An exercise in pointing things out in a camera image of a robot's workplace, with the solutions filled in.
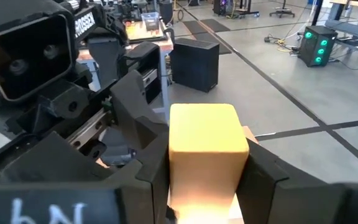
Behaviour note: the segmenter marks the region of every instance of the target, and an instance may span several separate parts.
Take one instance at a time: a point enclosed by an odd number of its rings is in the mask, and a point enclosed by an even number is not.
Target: concrete floor
[[[284,37],[291,28],[291,34],[302,28],[310,14],[309,9],[303,12],[306,1],[288,0],[296,17],[281,19],[269,17],[274,7],[281,6],[279,2],[252,2],[252,10],[260,11],[260,17],[217,17],[207,2],[185,7],[184,21],[216,19],[230,28],[217,35],[237,53],[220,56],[215,89],[202,93],[173,84],[169,88],[171,103],[230,103],[242,125],[255,135],[287,133],[285,138],[271,136],[260,143],[297,168],[326,182],[358,182],[358,122],[340,128],[342,123],[358,121],[358,70],[341,63],[307,68],[300,59],[277,51],[276,45],[264,43],[268,34]],[[322,9],[320,24],[328,14],[329,9]],[[358,8],[351,17],[357,22]],[[192,38],[182,22],[173,28],[176,36]],[[287,44],[298,45],[295,37]],[[335,55],[345,52],[339,49]],[[349,67],[358,68],[357,52],[342,59]],[[308,134],[299,135],[302,131]]]

